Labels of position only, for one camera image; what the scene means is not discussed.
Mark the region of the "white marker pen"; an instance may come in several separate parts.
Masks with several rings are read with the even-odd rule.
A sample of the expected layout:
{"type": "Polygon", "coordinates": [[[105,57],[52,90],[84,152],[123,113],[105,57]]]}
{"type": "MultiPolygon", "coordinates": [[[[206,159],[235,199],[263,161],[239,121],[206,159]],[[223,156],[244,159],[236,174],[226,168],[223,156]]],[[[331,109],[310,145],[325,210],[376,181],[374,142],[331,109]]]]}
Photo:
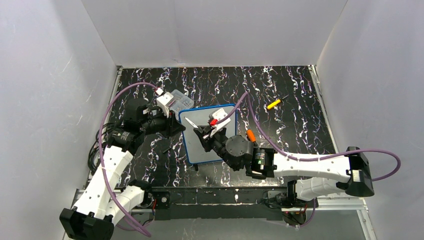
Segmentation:
{"type": "Polygon", "coordinates": [[[185,119],[185,122],[184,123],[187,126],[190,125],[193,129],[197,129],[198,128],[198,126],[194,122],[192,122],[189,118],[184,117],[184,119],[185,119]]]}

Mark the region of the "black marker cap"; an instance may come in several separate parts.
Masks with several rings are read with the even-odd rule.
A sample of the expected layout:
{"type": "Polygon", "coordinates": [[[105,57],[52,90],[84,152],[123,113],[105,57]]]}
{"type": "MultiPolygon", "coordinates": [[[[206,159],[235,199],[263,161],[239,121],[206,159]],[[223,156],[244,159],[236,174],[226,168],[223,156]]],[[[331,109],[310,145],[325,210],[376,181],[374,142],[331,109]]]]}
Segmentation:
{"type": "Polygon", "coordinates": [[[169,147],[169,148],[165,149],[162,153],[163,153],[163,154],[166,154],[166,153],[168,153],[170,150],[171,150],[171,148],[169,147]]]}

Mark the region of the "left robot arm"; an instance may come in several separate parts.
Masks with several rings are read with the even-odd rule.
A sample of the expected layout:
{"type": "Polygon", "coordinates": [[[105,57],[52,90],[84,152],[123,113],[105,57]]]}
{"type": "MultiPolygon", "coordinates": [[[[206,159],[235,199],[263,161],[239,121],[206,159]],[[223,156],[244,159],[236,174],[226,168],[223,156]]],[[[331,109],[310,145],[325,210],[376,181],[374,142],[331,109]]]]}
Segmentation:
{"type": "Polygon", "coordinates": [[[146,135],[160,133],[169,138],[186,129],[169,108],[173,99],[167,92],[157,98],[153,107],[143,98],[131,99],[126,104],[122,120],[114,125],[106,147],[100,148],[103,161],[80,198],[59,216],[69,238],[109,240],[122,218],[129,217],[138,205],[148,203],[151,185],[146,181],[133,180],[118,195],[113,190],[146,135]]]}

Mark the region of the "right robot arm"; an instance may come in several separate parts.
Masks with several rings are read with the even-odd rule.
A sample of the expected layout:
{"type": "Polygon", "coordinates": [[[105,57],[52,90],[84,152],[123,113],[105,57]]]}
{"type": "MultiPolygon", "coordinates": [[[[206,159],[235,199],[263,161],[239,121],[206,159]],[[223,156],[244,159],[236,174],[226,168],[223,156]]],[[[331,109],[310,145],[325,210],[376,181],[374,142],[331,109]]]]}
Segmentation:
{"type": "Polygon", "coordinates": [[[287,183],[286,199],[309,202],[319,196],[345,193],[354,197],[375,194],[368,159],[355,152],[341,156],[278,153],[259,147],[242,135],[226,136],[226,129],[210,126],[194,128],[205,152],[215,152],[232,170],[245,170],[258,180],[303,176],[304,180],[287,183]]]}

